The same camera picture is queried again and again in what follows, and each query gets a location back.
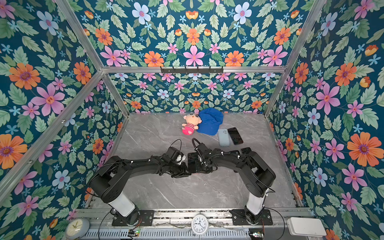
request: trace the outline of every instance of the alarm clock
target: alarm clock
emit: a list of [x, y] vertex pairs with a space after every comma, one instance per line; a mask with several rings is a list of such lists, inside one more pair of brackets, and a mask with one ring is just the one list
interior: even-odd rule
[[209, 228], [208, 219], [202, 214], [197, 214], [192, 219], [191, 227], [192, 227], [192, 231], [196, 235], [204, 235], [207, 233]]
[[89, 229], [89, 220], [77, 218], [72, 220], [65, 229], [65, 237], [69, 240], [83, 237]]

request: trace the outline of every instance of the pink flower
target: pink flower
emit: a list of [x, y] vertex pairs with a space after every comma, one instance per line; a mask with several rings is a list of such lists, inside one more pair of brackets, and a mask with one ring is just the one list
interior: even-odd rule
[[40, 115], [40, 112], [37, 111], [39, 106], [34, 106], [31, 102], [28, 103], [28, 106], [24, 105], [22, 108], [25, 110], [23, 112], [24, 116], [29, 115], [31, 119], [35, 118], [35, 115]]
[[17, 214], [19, 217], [25, 213], [26, 216], [29, 216], [32, 212], [32, 209], [35, 209], [39, 204], [35, 203], [39, 197], [34, 197], [32, 199], [31, 195], [28, 195], [25, 199], [25, 202], [19, 203], [18, 207], [21, 208], [20, 212]]
[[140, 81], [139, 86], [140, 86], [140, 88], [142, 88], [144, 90], [147, 89], [147, 87], [148, 87], [147, 83], [146, 82], [142, 82], [142, 81]]
[[291, 88], [293, 87], [293, 77], [288, 77], [288, 79], [287, 80], [285, 80], [285, 90], [288, 90], [288, 92], [291, 90]]
[[168, 2], [173, 3], [173, 0], [163, 0], [163, 4], [166, 6]]
[[11, 5], [6, 4], [6, 0], [0, 0], [0, 17], [5, 18], [8, 15], [8, 17], [15, 19], [15, 16], [11, 13], [15, 9]]
[[237, 79], [238, 78], [238, 80], [239, 81], [241, 81], [241, 80], [243, 80], [243, 78], [247, 78], [247, 73], [235, 73], [236, 74], [236, 76], [235, 76], [235, 78]]
[[352, 182], [352, 187], [355, 191], [359, 190], [359, 184], [363, 187], [368, 186], [364, 179], [360, 178], [364, 175], [364, 171], [362, 169], [358, 169], [355, 172], [355, 167], [352, 164], [348, 165], [348, 169], [349, 171], [345, 168], [341, 170], [344, 175], [348, 176], [344, 178], [344, 183], [350, 184]]
[[314, 139], [312, 139], [312, 142], [313, 143], [310, 144], [310, 146], [312, 148], [311, 152], [315, 152], [316, 154], [318, 154], [319, 150], [321, 150], [321, 147], [319, 147], [320, 141], [315, 141]]
[[104, 164], [104, 162], [105, 162], [106, 160], [108, 160], [108, 155], [109, 155], [110, 150], [111, 150], [111, 146], [110, 146], [109, 144], [107, 145], [107, 148], [106, 148], [106, 149], [103, 149], [103, 154], [104, 154], [104, 155], [100, 158], [100, 162], [99, 162], [99, 163], [102, 162], [101, 166]]
[[289, 168], [292, 170], [292, 172], [296, 172], [296, 166], [294, 163], [291, 163], [291, 166]]
[[183, 53], [184, 57], [189, 58], [185, 64], [187, 66], [192, 64], [193, 66], [196, 66], [196, 64], [203, 65], [203, 61], [200, 58], [204, 57], [205, 53], [203, 52], [198, 53], [197, 47], [195, 45], [192, 45], [190, 50], [191, 50], [191, 53], [188, 53], [188, 52]]
[[100, 92], [100, 90], [103, 90], [104, 89], [104, 87], [103, 87], [103, 81], [102, 80], [100, 80], [98, 83], [97, 83], [97, 86], [96, 86], [96, 90], [98, 91], [98, 92]]
[[360, 104], [358, 105], [358, 101], [355, 100], [355, 101], [353, 102], [353, 105], [352, 105], [352, 104], [348, 104], [348, 108], [349, 108], [349, 110], [347, 111], [347, 113], [348, 113], [348, 114], [352, 114], [353, 118], [355, 118], [355, 117], [356, 117], [356, 113], [359, 114], [359, 115], [362, 114], [362, 111], [361, 111], [360, 109], [361, 109], [363, 106], [364, 106], [364, 104], [360, 103]]
[[332, 145], [329, 142], [325, 143], [325, 146], [329, 149], [325, 155], [331, 156], [332, 155], [332, 160], [333, 162], [337, 162], [337, 157], [340, 159], [344, 159], [344, 154], [342, 154], [340, 151], [344, 149], [343, 144], [338, 144], [336, 145], [336, 139], [332, 139], [331, 141]]
[[156, 79], [155, 73], [143, 73], [144, 79], [148, 79], [150, 82], [152, 82], [152, 79]]
[[52, 152], [49, 151], [53, 148], [53, 144], [50, 143], [46, 147], [45, 151], [39, 156], [39, 162], [43, 162], [45, 160], [45, 157], [52, 157]]
[[19, 195], [19, 193], [22, 192], [24, 186], [25, 187], [33, 187], [33, 181], [30, 179], [36, 177], [36, 175], [37, 175], [37, 171], [33, 171], [33, 172], [30, 172], [27, 175], [25, 175], [25, 177], [23, 177], [20, 180], [20, 182], [18, 183], [18, 185], [16, 186], [15, 194]]
[[263, 63], [269, 63], [268, 66], [274, 66], [283, 64], [283, 61], [280, 58], [285, 57], [288, 52], [281, 52], [283, 50], [283, 45], [280, 45], [276, 48], [276, 51], [273, 51], [272, 49], [268, 50], [268, 56], [269, 58], [265, 58], [263, 60]]
[[365, 16], [367, 16], [367, 12], [374, 7], [375, 3], [373, 3], [372, 0], [361, 0], [361, 6], [355, 8], [355, 13], [357, 13], [355, 16], [355, 20], [358, 19], [360, 16], [361, 18], [365, 18]]
[[126, 63], [127, 62], [124, 59], [119, 58], [120, 57], [120, 50], [114, 50], [112, 53], [112, 50], [108, 46], [105, 46], [104, 50], [106, 51], [106, 53], [101, 52], [100, 55], [104, 58], [108, 58], [108, 60], [107, 60], [108, 66], [112, 66], [113, 64], [115, 64], [116, 67], [120, 67], [121, 66], [120, 63]]
[[268, 55], [268, 51], [262, 49], [260, 52], [257, 53], [257, 55], [258, 55], [257, 58], [264, 59], [264, 57], [266, 57]]
[[86, 111], [86, 115], [91, 118], [95, 115], [95, 109], [92, 109], [92, 107], [87, 107], [85, 108], [85, 111]]
[[252, 87], [252, 83], [251, 83], [251, 80], [249, 80], [248, 82], [246, 81], [246, 82], [244, 82], [244, 85], [243, 85], [243, 87], [245, 87], [245, 89], [247, 89], [247, 88], [251, 88]]
[[230, 73], [222, 73], [220, 75], [216, 76], [216, 79], [220, 79], [220, 82], [222, 83], [224, 80], [228, 80]]
[[66, 142], [61, 142], [60, 143], [60, 146], [59, 147], [59, 151], [61, 151], [61, 154], [64, 155], [65, 152], [70, 152], [70, 147], [72, 146], [72, 144], [70, 144], [68, 141]]
[[76, 214], [76, 209], [73, 209], [72, 211], [69, 211], [67, 220], [71, 220], [71, 219], [76, 218], [76, 215], [77, 215]]
[[292, 96], [294, 96], [293, 101], [299, 102], [300, 98], [303, 96], [303, 94], [301, 93], [301, 87], [295, 87], [295, 92], [292, 93]]
[[297, 118], [297, 116], [299, 115], [299, 110], [300, 108], [297, 108], [296, 106], [292, 109], [292, 116], [294, 116], [295, 118]]
[[169, 50], [169, 53], [174, 53], [176, 54], [176, 52], [179, 50], [178, 48], [176, 48], [176, 44], [173, 45], [173, 44], [169, 44], [169, 47], [168, 47], [168, 50]]
[[182, 84], [180, 81], [175, 83], [175, 89], [177, 89], [177, 90], [184, 89], [183, 86], [184, 86], [184, 84]]
[[89, 94], [88, 94], [88, 96], [85, 98], [85, 102], [87, 103], [88, 101], [90, 101], [90, 102], [93, 102], [93, 95], [95, 95], [93, 92], [90, 92]]
[[65, 84], [63, 83], [63, 79], [58, 79], [58, 78], [55, 78], [55, 81], [52, 82], [52, 84], [56, 86], [56, 87], [55, 87], [56, 90], [59, 90], [59, 89], [60, 89], [60, 91], [63, 91], [64, 88], [67, 86], [67, 85], [65, 85]]
[[214, 54], [214, 53], [218, 53], [219, 49], [220, 47], [217, 45], [217, 43], [215, 43], [215, 45], [211, 44], [211, 48], [209, 50], [212, 51], [212, 54]]
[[351, 211], [353, 209], [354, 211], [357, 211], [358, 208], [355, 206], [355, 204], [358, 202], [356, 199], [351, 199], [351, 194], [347, 192], [347, 195], [344, 193], [341, 194], [343, 200], [341, 200], [341, 203], [347, 206], [348, 211]]
[[340, 105], [340, 101], [337, 98], [333, 98], [336, 94], [338, 94], [340, 87], [336, 86], [333, 87], [331, 91], [329, 91], [329, 84], [324, 84], [324, 93], [316, 93], [316, 98], [321, 100], [317, 106], [316, 109], [322, 109], [324, 107], [324, 112], [326, 115], [328, 115], [331, 111], [331, 106], [337, 107]]
[[63, 100], [65, 97], [64, 93], [56, 93], [55, 94], [55, 86], [50, 83], [47, 86], [46, 92], [43, 88], [37, 87], [37, 92], [42, 96], [41, 97], [34, 97], [31, 100], [31, 103], [35, 105], [43, 105], [43, 108], [41, 109], [41, 113], [43, 116], [47, 116], [51, 113], [51, 108], [54, 113], [59, 114], [64, 109], [64, 105], [59, 102], [59, 100]]
[[163, 76], [161, 80], [167, 80], [167, 82], [170, 82], [171, 79], [175, 79], [175, 76], [172, 76], [172, 73], [160, 73], [160, 76]]
[[217, 83], [213, 83], [213, 82], [211, 81], [210, 83], [207, 84], [208, 89], [213, 90], [213, 89], [217, 88], [216, 84], [217, 84]]
[[125, 60], [127, 59], [131, 59], [131, 53], [130, 52], [127, 52], [126, 49], [124, 50], [120, 50], [120, 57], [124, 57]]
[[319, 89], [322, 90], [324, 88], [323, 87], [324, 84], [325, 84], [324, 78], [320, 78], [320, 79], [317, 79], [317, 83], [314, 86], [317, 87], [316, 90], [318, 91]]
[[287, 159], [286, 154], [287, 154], [288, 150], [286, 150], [286, 149], [283, 147], [282, 144], [279, 144], [279, 147], [280, 147], [280, 152], [281, 152], [281, 154], [283, 155], [283, 159], [284, 159], [284, 161], [287, 162], [288, 159]]
[[210, 0], [211, 3], [215, 2], [216, 5], [219, 5], [220, 4], [220, 0]]

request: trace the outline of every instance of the plush doll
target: plush doll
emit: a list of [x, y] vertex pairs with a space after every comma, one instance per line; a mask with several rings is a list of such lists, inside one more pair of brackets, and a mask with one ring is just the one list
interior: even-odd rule
[[196, 129], [199, 129], [197, 125], [202, 122], [201, 118], [194, 113], [185, 115], [184, 119], [187, 121], [187, 123], [182, 124], [185, 135], [192, 135]]

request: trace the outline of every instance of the orange flower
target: orange flower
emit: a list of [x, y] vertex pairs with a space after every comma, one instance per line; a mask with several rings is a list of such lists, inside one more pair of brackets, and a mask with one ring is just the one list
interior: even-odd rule
[[137, 101], [132, 101], [131, 102], [131, 105], [133, 108], [135, 109], [140, 109], [141, 108], [141, 103], [137, 102]]
[[195, 28], [191, 28], [189, 30], [189, 33], [187, 33], [187, 38], [188, 38], [187, 40], [192, 45], [196, 45], [196, 43], [200, 41], [199, 37], [200, 37], [200, 34], [197, 32]]
[[175, 31], [175, 35], [176, 35], [176, 36], [181, 36], [181, 34], [182, 34], [181, 29], [177, 29], [177, 30]]
[[291, 13], [291, 18], [295, 18], [295, 17], [297, 17], [297, 15], [299, 15], [299, 10], [295, 10], [295, 11], [293, 11], [292, 13]]
[[344, 63], [341, 65], [340, 69], [337, 69], [337, 76], [335, 77], [337, 85], [342, 86], [344, 84], [344, 86], [347, 86], [349, 85], [349, 81], [352, 81], [356, 77], [355, 72], [357, 71], [357, 68], [352, 66], [353, 63], [348, 63], [348, 65]]
[[303, 199], [303, 191], [301, 190], [301, 187], [299, 187], [299, 184], [297, 184], [297, 182], [295, 182], [295, 187], [296, 187], [296, 190], [297, 190], [297, 193], [299, 194], [299, 197], [300, 199], [302, 200]]
[[85, 11], [84, 12], [85, 13], [85, 15], [89, 18], [89, 19], [93, 19], [93, 13], [91, 13], [90, 11]]
[[73, 69], [74, 74], [76, 74], [77, 81], [82, 84], [86, 84], [91, 78], [91, 73], [89, 72], [89, 67], [86, 66], [83, 62], [75, 63], [76, 68]]
[[295, 73], [295, 82], [298, 84], [302, 84], [307, 79], [307, 74], [309, 73], [308, 64], [301, 63], [300, 66], [297, 67]]
[[374, 54], [377, 50], [379, 50], [379, 48], [376, 45], [369, 45], [365, 49], [365, 55], [370, 56], [370, 55]]
[[22, 144], [23, 141], [19, 136], [12, 139], [11, 134], [0, 135], [0, 164], [3, 169], [13, 167], [13, 162], [18, 162], [23, 156], [21, 153], [27, 151], [27, 145]]
[[104, 143], [103, 143], [103, 140], [101, 138], [99, 139], [96, 139], [95, 140], [95, 143], [93, 144], [93, 149], [92, 151], [95, 153], [95, 154], [99, 154], [101, 152], [101, 150], [103, 149], [104, 147]]
[[211, 30], [209, 30], [209, 29], [205, 29], [204, 30], [204, 35], [205, 36], [210, 36], [212, 33], [211, 33]]
[[187, 19], [197, 19], [197, 17], [199, 16], [199, 12], [197, 11], [187, 11], [185, 12], [185, 15], [187, 16]]
[[95, 35], [98, 38], [99, 42], [103, 43], [104, 45], [112, 45], [113, 39], [111, 37], [111, 34], [108, 31], [104, 31], [103, 28], [96, 29]]
[[52, 222], [49, 224], [49, 227], [54, 228], [56, 226], [58, 220], [59, 220], [58, 218], [53, 219]]
[[283, 45], [288, 38], [291, 36], [291, 30], [289, 28], [282, 28], [280, 31], [277, 31], [276, 36], [273, 38], [275, 44]]
[[164, 66], [164, 59], [161, 58], [159, 53], [155, 53], [154, 51], [149, 51], [144, 55], [144, 62], [148, 64], [148, 67], [162, 67]]
[[227, 67], [240, 67], [241, 63], [244, 62], [244, 55], [239, 53], [239, 51], [234, 51], [233, 53], [228, 53], [228, 57], [225, 58]]
[[335, 235], [335, 232], [332, 229], [327, 229], [325, 232], [327, 233], [325, 236], [327, 240], [340, 240], [339, 236]]
[[49, 235], [46, 239], [44, 240], [56, 240], [56, 237], [53, 237], [52, 235]]
[[287, 140], [285, 141], [285, 146], [287, 147], [288, 151], [292, 151], [293, 150], [293, 146], [294, 146], [294, 143], [292, 142], [292, 139], [287, 138]]
[[381, 141], [377, 137], [371, 138], [368, 132], [361, 132], [360, 136], [355, 133], [351, 137], [352, 142], [348, 142], [347, 148], [351, 150], [349, 156], [352, 160], [358, 160], [358, 164], [366, 167], [367, 161], [370, 166], [376, 166], [379, 164], [377, 159], [384, 158], [384, 150], [377, 148], [381, 146]]
[[24, 63], [18, 63], [17, 68], [12, 67], [9, 72], [12, 73], [9, 78], [12, 82], [16, 82], [15, 85], [19, 88], [31, 90], [40, 82], [39, 72], [29, 64], [25, 66]]
[[120, 123], [118, 124], [118, 132], [120, 132], [121, 127], [122, 127], [122, 122], [120, 122]]
[[87, 193], [87, 194], [85, 194], [85, 196], [84, 196], [84, 200], [85, 200], [85, 201], [87, 201], [88, 198], [91, 196], [91, 194], [90, 194], [91, 192], [92, 192], [92, 188], [87, 187], [87, 190], [86, 190], [86, 193]]
[[200, 103], [199, 101], [194, 101], [194, 102], [192, 103], [192, 107], [194, 107], [194, 108], [196, 108], [196, 109], [198, 109], [198, 108], [200, 107], [200, 105], [201, 105], [201, 103]]
[[252, 103], [252, 108], [254, 108], [254, 109], [258, 109], [259, 107], [261, 107], [262, 106], [262, 102], [261, 101], [255, 101], [255, 102], [253, 102]]
[[371, 79], [368, 76], [363, 77], [360, 80], [360, 86], [362, 86], [363, 88], [368, 88], [370, 85], [371, 85]]

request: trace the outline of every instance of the marble surface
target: marble surface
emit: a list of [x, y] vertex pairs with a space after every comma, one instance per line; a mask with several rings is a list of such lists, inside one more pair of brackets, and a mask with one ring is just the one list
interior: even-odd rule
[[[276, 174], [272, 185], [276, 193], [267, 196], [266, 207], [295, 207], [286, 169], [261, 114], [224, 114], [220, 128], [236, 127], [244, 141], [236, 146], [231, 141], [229, 147], [220, 147], [217, 135], [209, 136], [196, 131], [191, 136], [184, 135], [181, 131], [184, 122], [179, 114], [132, 114], [115, 153], [121, 158], [132, 160], [161, 155], [172, 142], [180, 138], [181, 151], [187, 155], [194, 152], [191, 141], [193, 137], [210, 149], [240, 151], [241, 148], [250, 147]], [[174, 147], [179, 148], [179, 141]], [[173, 179], [168, 174], [137, 176], [128, 180], [124, 192], [141, 209], [243, 208], [249, 194], [239, 174], [224, 167], [210, 174], [193, 174], [179, 179]], [[95, 199], [91, 207], [109, 208], [100, 199]]]

